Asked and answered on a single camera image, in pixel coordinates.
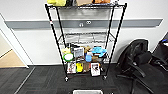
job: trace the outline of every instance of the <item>office chair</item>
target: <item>office chair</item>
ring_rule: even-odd
[[[135,92],[136,82],[144,86],[150,94],[154,94],[154,91],[148,86],[149,83],[157,85],[163,80],[162,72],[149,64],[151,58],[148,41],[144,39],[134,40],[120,55],[116,66],[120,69],[120,74],[117,77],[132,80],[131,94]]]
[[[152,53],[152,65],[159,65],[165,71],[168,71],[168,46],[164,45],[164,43],[168,43],[168,39],[163,39],[159,41],[157,47]]]

